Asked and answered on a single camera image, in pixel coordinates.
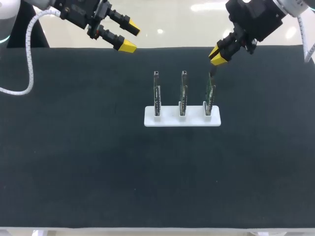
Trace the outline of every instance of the white floor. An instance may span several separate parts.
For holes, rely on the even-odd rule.
[[[113,9],[130,16],[141,32],[135,37],[107,18],[102,22],[104,27],[139,48],[214,46],[233,29],[225,9],[226,0],[110,0],[110,3]],[[315,14],[309,9],[302,16],[310,47],[315,43]],[[90,39],[87,30],[57,17],[46,16],[41,23],[51,47],[112,47],[101,38]],[[297,19],[286,16],[283,25],[260,44],[301,44]]]

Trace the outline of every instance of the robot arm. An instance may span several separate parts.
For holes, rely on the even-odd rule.
[[[112,10],[107,0],[25,0],[26,2],[45,10],[52,6],[61,12],[60,18],[68,20],[78,27],[85,29],[88,25],[88,35],[92,39],[100,36],[114,46],[117,51],[133,53],[136,46],[121,35],[117,36],[104,29],[100,22],[109,16],[120,27],[137,36],[139,27],[127,15],[121,15]]]
[[[286,15],[298,17],[308,6],[315,7],[315,0],[229,0],[226,9],[234,32],[218,41],[209,55],[211,63],[228,62],[241,47],[253,54],[257,42],[279,28]]]

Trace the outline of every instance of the white holder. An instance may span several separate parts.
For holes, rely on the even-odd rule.
[[[154,106],[146,107],[144,125],[146,127],[185,127],[185,126],[220,126],[221,118],[218,106],[213,106],[211,116],[206,116],[206,102],[202,106],[187,106],[186,115],[180,115],[181,102],[178,106],[161,106],[160,115],[155,116]]]

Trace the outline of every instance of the table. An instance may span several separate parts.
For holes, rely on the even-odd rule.
[[[153,71],[163,105],[178,102],[182,70],[198,105],[210,51],[34,49],[33,91],[0,94],[0,226],[314,228],[314,64],[301,46],[220,68],[220,127],[144,127]],[[1,86],[24,89],[25,53],[7,52]]]

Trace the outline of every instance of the white cable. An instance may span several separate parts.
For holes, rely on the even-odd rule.
[[[28,94],[33,88],[34,72],[33,72],[32,54],[31,54],[31,33],[32,33],[32,30],[36,21],[38,21],[40,17],[45,16],[45,15],[55,15],[55,16],[60,17],[60,12],[58,10],[53,10],[53,9],[41,11],[36,16],[34,16],[29,23],[29,26],[26,31],[26,39],[25,39],[26,56],[27,56],[28,67],[29,67],[29,86],[27,87],[26,90],[20,91],[20,92],[10,91],[4,88],[0,88],[0,92],[4,92],[4,93],[15,95],[15,96],[21,96],[21,95]]]
[[[304,25],[303,25],[303,21],[302,21],[302,17],[298,16],[297,20],[299,22],[299,26],[300,26],[300,31],[301,31],[301,36],[302,36],[302,43],[303,43],[303,52],[304,52],[304,62],[308,63],[313,55],[313,53],[315,52],[315,44],[312,46],[312,48],[310,50],[308,50],[307,47],[307,42],[306,42],[306,33],[305,33],[305,29],[304,29]]]

